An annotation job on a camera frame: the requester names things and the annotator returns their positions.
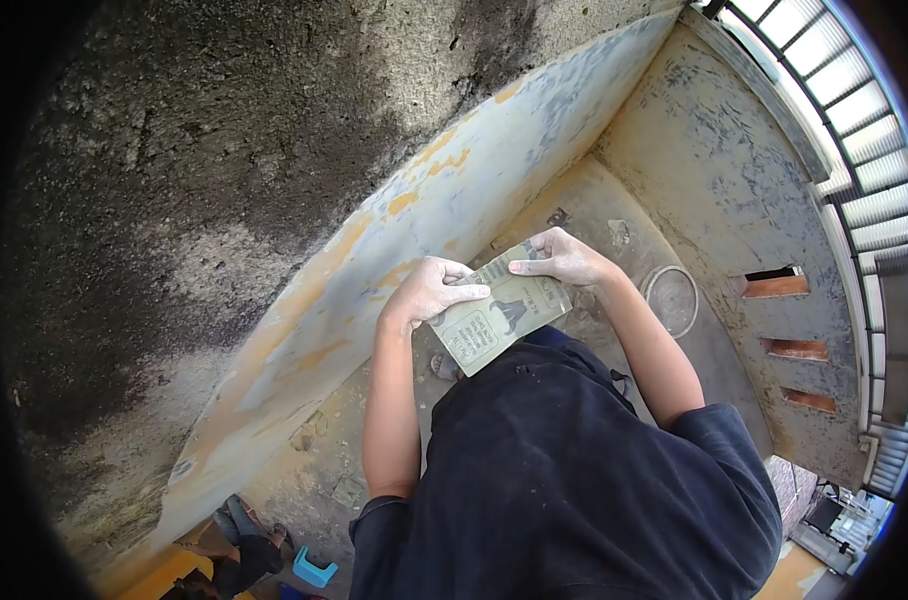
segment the finger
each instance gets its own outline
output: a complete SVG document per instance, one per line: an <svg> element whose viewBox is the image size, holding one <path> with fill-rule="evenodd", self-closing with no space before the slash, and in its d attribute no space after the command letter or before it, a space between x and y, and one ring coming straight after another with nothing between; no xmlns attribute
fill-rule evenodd
<svg viewBox="0 0 908 600"><path fill-rule="evenodd" d="M447 306L481 300L488 296L490 296L490 288L486 285L450 285L444 288L444 300Z"/></svg>
<svg viewBox="0 0 908 600"><path fill-rule="evenodd" d="M556 258L544 260L511 260L508 269L515 275L553 275L556 270Z"/></svg>
<svg viewBox="0 0 908 600"><path fill-rule="evenodd" d="M471 275L474 270L468 267L467 265L461 265L459 262L454 260L447 260L446 258L435 257L436 264L440 267L443 277L455 278L454 281L462 280L467 276Z"/></svg>
<svg viewBox="0 0 908 600"><path fill-rule="evenodd" d="M531 242L531 246L533 246L533 249L534 250L543 250L544 247L547 246L548 240L554 236L554 229L555 229L554 227L551 227L550 229L547 229L546 231L542 231L541 233L532 235L531 239L528 241Z"/></svg>

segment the concrete floor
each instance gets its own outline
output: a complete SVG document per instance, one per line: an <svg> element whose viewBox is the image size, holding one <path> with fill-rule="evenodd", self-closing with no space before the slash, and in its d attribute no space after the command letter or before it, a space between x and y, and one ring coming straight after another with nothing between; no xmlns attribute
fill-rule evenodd
<svg viewBox="0 0 908 600"><path fill-rule="evenodd" d="M634 198L589 155L545 189L472 266L483 265L509 246L554 223L563 224L568 232L617 262L637 285L652 269L679 264L670 245ZM607 366L629 373L623 350L592 295L575 289L568 291L575 307L558 319L555 327L587 343ZM760 454L770 456L771 438L753 388L726 331L704 302L693 327L678 343L694 364L707 402L734 404ZM442 344L429 327L414 332L414 395L425 456L431 410L450 387L430 370L431 357L442 351ZM361 468L361 430L368 376L367 364L355 371L242 490L263 522L268 526L271 522L284 523L298 545L309 546L310 560L322 566L333 561L340 567L324 590L311 590L288 567L252 589L258 598L278 598L278 581L331 600L347 597L354 556L348 523L367 501ZM637 391L629 399L641 418L652 423Z"/></svg>

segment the concrete wall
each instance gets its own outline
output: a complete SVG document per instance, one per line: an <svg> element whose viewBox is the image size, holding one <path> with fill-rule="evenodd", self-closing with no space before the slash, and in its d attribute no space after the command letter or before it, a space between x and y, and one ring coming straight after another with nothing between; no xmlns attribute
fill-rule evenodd
<svg viewBox="0 0 908 600"><path fill-rule="evenodd" d="M38 107L0 282L32 477L84 568L156 527L231 358L364 198L504 85L678 4L104 2Z"/></svg>
<svg viewBox="0 0 908 600"><path fill-rule="evenodd" d="M774 452L856 488L857 371L844 287L806 172L731 68L678 24L595 154L664 232L724 323L757 390ZM799 266L810 293L741 299L747 273ZM760 338L825 342L828 362L767 356ZM780 387L833 398L837 413Z"/></svg>

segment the railing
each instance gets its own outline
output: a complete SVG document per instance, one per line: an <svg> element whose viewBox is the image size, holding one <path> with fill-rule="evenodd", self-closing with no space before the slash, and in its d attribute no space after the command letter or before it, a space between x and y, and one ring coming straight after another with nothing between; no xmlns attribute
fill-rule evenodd
<svg viewBox="0 0 908 600"><path fill-rule="evenodd" d="M849 258L856 275L859 297L851 300L863 324L858 337L866 347L867 375L861 429L878 439L864 483L892 499L908 471L908 380L903 380L908 339L902 335L908 320L902 284L908 278L908 137L872 62L820 0L714 0L703 12L738 33L739 40L746 30L759 42L752 45L766 48L770 55L755 59L776 85L780 71L771 64L793 80L794 85L784 80L778 88L831 162L830 179L816 187L840 224L847 256L838 258ZM749 51L751 44L743 45ZM908 307L908 285L906 293ZM887 371L898 378L888 382ZM884 400L894 395L907 410L891 418L894 403L889 401L885 412Z"/></svg>

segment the foot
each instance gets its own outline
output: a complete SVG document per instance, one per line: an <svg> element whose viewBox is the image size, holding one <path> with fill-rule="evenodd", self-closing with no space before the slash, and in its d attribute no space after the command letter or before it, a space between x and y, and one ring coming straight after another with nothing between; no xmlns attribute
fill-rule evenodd
<svg viewBox="0 0 908 600"><path fill-rule="evenodd" d="M431 371L446 381L458 381L463 377L460 367L450 354L435 354L431 358Z"/></svg>

